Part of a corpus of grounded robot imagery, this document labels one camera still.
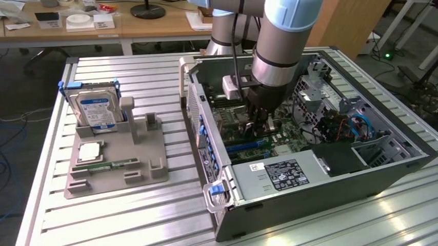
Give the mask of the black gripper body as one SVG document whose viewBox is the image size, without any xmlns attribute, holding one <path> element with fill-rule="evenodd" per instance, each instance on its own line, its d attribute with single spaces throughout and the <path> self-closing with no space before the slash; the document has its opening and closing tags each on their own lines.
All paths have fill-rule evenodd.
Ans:
<svg viewBox="0 0 438 246">
<path fill-rule="evenodd" d="M 287 86 L 251 86 L 246 97 L 248 112 L 251 114 L 255 114 L 256 111 L 272 113 L 284 100 L 286 92 Z"/>
</svg>

